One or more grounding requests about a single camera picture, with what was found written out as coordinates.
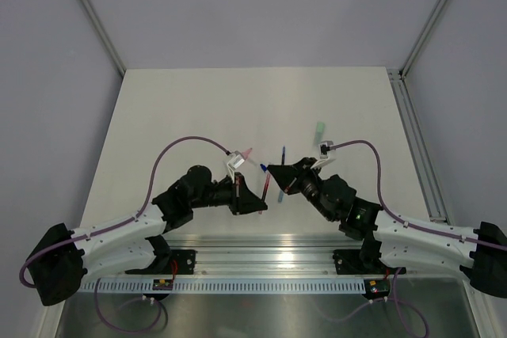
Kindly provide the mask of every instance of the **wall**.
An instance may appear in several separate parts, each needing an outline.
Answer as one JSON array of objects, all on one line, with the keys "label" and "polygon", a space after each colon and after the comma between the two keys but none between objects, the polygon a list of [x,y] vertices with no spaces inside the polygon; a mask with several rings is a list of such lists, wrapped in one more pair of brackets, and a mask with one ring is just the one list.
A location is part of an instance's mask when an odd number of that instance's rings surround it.
[{"label": "wall", "polygon": [[[408,83],[457,223],[507,231],[507,2],[452,0]],[[507,331],[507,300],[494,300]]]},{"label": "wall", "polygon": [[78,224],[120,78],[75,0],[0,0],[0,46],[0,325],[25,338],[42,307],[19,267]]},{"label": "wall", "polygon": [[129,68],[400,67],[436,0],[91,0]]}]

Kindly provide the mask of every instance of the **white table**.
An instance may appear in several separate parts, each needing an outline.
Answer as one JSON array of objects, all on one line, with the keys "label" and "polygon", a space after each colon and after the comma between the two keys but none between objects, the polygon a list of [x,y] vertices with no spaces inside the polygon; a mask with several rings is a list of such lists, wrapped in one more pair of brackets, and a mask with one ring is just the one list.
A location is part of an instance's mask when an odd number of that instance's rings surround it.
[{"label": "white table", "polygon": [[[315,126],[335,143],[367,139],[379,150],[383,194],[392,210],[428,220],[417,174],[383,67],[128,70],[82,218],[82,226],[135,212],[142,204],[155,158],[173,140],[203,135],[229,150],[253,147],[254,161],[286,164],[316,156]],[[183,142],[162,159],[152,197],[196,164],[225,175],[225,155],[205,142]],[[247,162],[240,171],[260,195],[265,174]],[[361,198],[378,202],[376,165],[366,146],[346,147],[322,171],[338,173]],[[185,238],[263,234],[336,234],[301,195],[285,196],[272,181],[269,209],[233,216],[226,207],[196,209],[189,224],[170,234]]]}]

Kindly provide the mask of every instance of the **marker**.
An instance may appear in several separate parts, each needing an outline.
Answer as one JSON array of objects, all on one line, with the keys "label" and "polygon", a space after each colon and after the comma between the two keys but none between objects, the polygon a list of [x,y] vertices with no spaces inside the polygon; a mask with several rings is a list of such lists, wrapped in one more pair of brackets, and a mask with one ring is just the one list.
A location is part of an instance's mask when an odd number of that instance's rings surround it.
[{"label": "marker", "polygon": [[[285,165],[285,146],[282,148],[282,165]],[[284,200],[284,191],[280,190],[280,194],[278,195],[278,203],[282,203]]]}]

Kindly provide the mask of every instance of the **gray floor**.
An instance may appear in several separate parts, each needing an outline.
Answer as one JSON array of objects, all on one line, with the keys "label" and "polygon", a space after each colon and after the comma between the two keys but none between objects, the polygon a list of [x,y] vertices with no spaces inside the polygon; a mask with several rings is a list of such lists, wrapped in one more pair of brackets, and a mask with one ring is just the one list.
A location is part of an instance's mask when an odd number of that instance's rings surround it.
[{"label": "gray floor", "polygon": [[[471,311],[459,283],[452,279],[401,279],[399,297],[412,302],[426,316],[432,337],[478,337]],[[156,309],[140,302],[116,311],[131,295],[101,294],[101,308],[112,323],[141,329],[153,321]],[[378,304],[336,324],[365,302],[359,295],[195,295],[169,296],[163,301],[169,316],[153,332],[138,335],[170,338],[327,338],[404,337],[395,306]],[[406,314],[418,335],[422,323]],[[105,327],[95,314],[93,295],[76,294],[65,305],[58,338],[125,337]]]}]

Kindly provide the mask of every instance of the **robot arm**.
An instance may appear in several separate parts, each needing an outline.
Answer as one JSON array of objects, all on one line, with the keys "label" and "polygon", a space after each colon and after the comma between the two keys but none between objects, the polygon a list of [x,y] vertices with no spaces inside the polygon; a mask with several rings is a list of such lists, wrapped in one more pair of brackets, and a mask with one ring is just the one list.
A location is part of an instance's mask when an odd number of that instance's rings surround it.
[{"label": "robot arm", "polygon": [[[200,165],[190,168],[151,203],[139,216],[128,215],[87,229],[68,230],[63,223],[50,228],[29,257],[68,239],[88,238],[53,249],[28,266],[43,305],[61,302],[81,283],[105,275],[129,270],[159,273],[171,258],[162,234],[190,222],[194,208],[227,205],[233,215],[268,208],[247,188],[241,173],[233,171],[216,182],[211,171]],[[93,235],[98,230],[105,232]]]},{"label": "robot arm", "polygon": [[359,258],[365,273],[385,273],[388,268],[444,272],[469,279],[481,292],[507,298],[507,237],[498,227],[482,222],[474,230],[402,215],[393,218],[381,205],[357,197],[356,189],[338,175],[326,180],[319,176],[334,159],[331,146],[321,143],[318,160],[269,165],[268,171],[286,194],[301,193],[328,221],[340,222],[346,236],[363,241]]}]

